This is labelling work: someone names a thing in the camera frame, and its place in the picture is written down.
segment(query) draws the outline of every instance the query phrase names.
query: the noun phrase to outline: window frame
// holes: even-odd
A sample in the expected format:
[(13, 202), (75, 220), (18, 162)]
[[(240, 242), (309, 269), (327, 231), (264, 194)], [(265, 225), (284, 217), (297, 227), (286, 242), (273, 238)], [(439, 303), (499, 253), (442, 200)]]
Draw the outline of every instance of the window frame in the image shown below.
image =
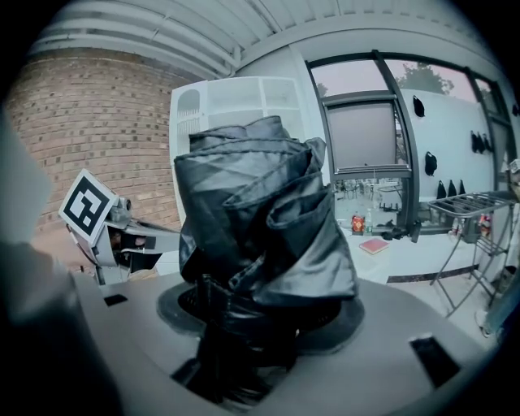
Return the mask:
[[(409, 186), (409, 192), (407, 194), (407, 198), (403, 199), (402, 210), (406, 210), (405, 217), (406, 221), (404, 224), (407, 229), (411, 229), (415, 220), (418, 217), (418, 208), (419, 208), (419, 173), (418, 172), (418, 153), (417, 146), (415, 143), (414, 130), (412, 127), (410, 114), (405, 105), (405, 100), (402, 96), (401, 90), (397, 85), (397, 82), (390, 71), (390, 68), (385, 62), (385, 59), (397, 59), (397, 60), (406, 60), (406, 61), (414, 61), (421, 62), (431, 65), (436, 65), (440, 67), (446, 67), (448, 69), (453, 69), (455, 71), (461, 72), (466, 75), (468, 81), (470, 82), (471, 88), (473, 89), (474, 95), (477, 98), (478, 103), (483, 108), (483, 113), (485, 116), (485, 121), (487, 125), (487, 130), (489, 132), (488, 136), (492, 142), (492, 146), (495, 147), (495, 137), (492, 130), (492, 123), (499, 123), (505, 126), (509, 130), (509, 141), (506, 143), (506, 154), (508, 155), (508, 160), (514, 160), (517, 157), (517, 149), (516, 143), (514, 140), (514, 132), (511, 125), (511, 120), (509, 117), (509, 112), (507, 111), (507, 106), (505, 105), (504, 95), (501, 92), (500, 86), (497, 82), (489, 80), (485, 76), (481, 76), (480, 74), (472, 71), (469, 67), (461, 67), (454, 63), (448, 63), (440, 59), (429, 58), (422, 55), (416, 54), (402, 54), (402, 53), (394, 53), (394, 52), (379, 52), (378, 50), (372, 50), (371, 52), (363, 52), (356, 54), (343, 54), (337, 56), (331, 56), (329, 58), (322, 58), (312, 62), (305, 61), (305, 65), (307, 66), (307, 71), (310, 75), (311, 83), (314, 87), (314, 92), (316, 94), (316, 98), (319, 103), (319, 111), (322, 117), (323, 122), (323, 130), (325, 132), (325, 139), (327, 142), (327, 152), (328, 152), (328, 160), (329, 160), (329, 169), (331, 176), (331, 183), (334, 183), (336, 180), (345, 180), (345, 179), (369, 179), (369, 178), (388, 178), (388, 177), (400, 177), (406, 178), (406, 180), (410, 181), (411, 186)], [(372, 60), (376, 64), (379, 69), (379, 72), (383, 76), (385, 83), (387, 84), (388, 91), (361, 91), (357, 93), (343, 93), (338, 95), (333, 95), (330, 97), (319, 96), (319, 91), (316, 87), (316, 82), (312, 73), (312, 69), (316, 67), (321, 67), (324, 65), (330, 65), (333, 63), (343, 63), (343, 62), (351, 62), (351, 61), (360, 61), (360, 60)], [(490, 86), (492, 91), (492, 96), (495, 99), (495, 102), (499, 108), (499, 113), (490, 111), (487, 109), (486, 104), (483, 100), (483, 95), (476, 83), (476, 80), (480, 79)], [(401, 124), (401, 131), (403, 134), (403, 139), (406, 147), (406, 154), (408, 158), (408, 168), (409, 172), (404, 172), (404, 169), (398, 169), (396, 171), (388, 170), (388, 167), (365, 167), (365, 169), (357, 169), (351, 168), (349, 172), (336, 172), (334, 170), (334, 158), (332, 155), (332, 142), (331, 142), (331, 134), (330, 134), (330, 126), (328, 123), (327, 117), (327, 108), (330, 106), (338, 106), (341, 104), (345, 105), (356, 105), (361, 104), (363, 102), (376, 102), (377, 100), (382, 100), (383, 102), (388, 102), (393, 100), (394, 108), (397, 112), (397, 116), (399, 118)], [(499, 189), (499, 182), (503, 182), (505, 178), (503, 178), (500, 172), (497, 170), (496, 158), (493, 158), (494, 161), (494, 176), (493, 176), (493, 184), (494, 189)], [(440, 232), (445, 231), (445, 227), (437, 227)], [(425, 233), (431, 233), (433, 230), (430, 230), (429, 227), (425, 228)]]

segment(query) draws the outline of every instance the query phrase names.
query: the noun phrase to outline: red can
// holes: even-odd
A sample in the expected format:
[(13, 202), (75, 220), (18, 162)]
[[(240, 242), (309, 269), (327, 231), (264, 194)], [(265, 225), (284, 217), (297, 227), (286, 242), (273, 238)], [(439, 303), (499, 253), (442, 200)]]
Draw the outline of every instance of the red can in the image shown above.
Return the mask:
[(353, 215), (352, 216), (352, 231), (353, 232), (363, 232), (365, 229), (365, 218), (361, 215)]

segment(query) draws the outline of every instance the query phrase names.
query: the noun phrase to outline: sky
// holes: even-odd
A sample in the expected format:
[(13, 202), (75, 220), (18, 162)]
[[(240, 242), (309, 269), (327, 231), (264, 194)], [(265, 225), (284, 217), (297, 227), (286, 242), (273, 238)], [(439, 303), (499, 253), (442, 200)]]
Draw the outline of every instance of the sky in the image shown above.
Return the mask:
[[(398, 60), (387, 60), (387, 65), (395, 77), (405, 74), (404, 64), (415, 65), (415, 63)], [(452, 69), (431, 65), (434, 73), (453, 82), (450, 96), (470, 102), (476, 102), (475, 95), (471, 89), (466, 75)], [(350, 61), (334, 63), (312, 70), (316, 84), (322, 83), (328, 88), (327, 96), (341, 93), (354, 93), (358, 91), (369, 91), (387, 89), (383, 77), (374, 61)]]

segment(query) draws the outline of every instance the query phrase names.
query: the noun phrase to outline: white cabinet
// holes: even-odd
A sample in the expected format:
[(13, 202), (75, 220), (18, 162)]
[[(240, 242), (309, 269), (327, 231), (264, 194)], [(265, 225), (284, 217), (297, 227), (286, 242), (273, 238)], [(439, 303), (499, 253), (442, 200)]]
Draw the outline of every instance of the white cabinet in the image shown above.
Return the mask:
[[(289, 135), (308, 139), (302, 122), (301, 99), (292, 78), (243, 76), (202, 81), (174, 89), (170, 109), (170, 162), (189, 152), (189, 134), (208, 128), (244, 125), (279, 115)], [(180, 222), (186, 218), (175, 172), (175, 199)]]

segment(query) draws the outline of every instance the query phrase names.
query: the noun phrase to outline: white ceiling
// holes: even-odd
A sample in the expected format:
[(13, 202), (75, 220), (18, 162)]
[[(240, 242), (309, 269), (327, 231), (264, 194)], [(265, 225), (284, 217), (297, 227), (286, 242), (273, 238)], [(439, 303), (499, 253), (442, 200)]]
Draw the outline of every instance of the white ceiling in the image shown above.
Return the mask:
[(29, 53), (122, 50), (214, 79), (289, 43), (389, 20), (483, 45), (444, 0), (78, 0), (56, 15)]

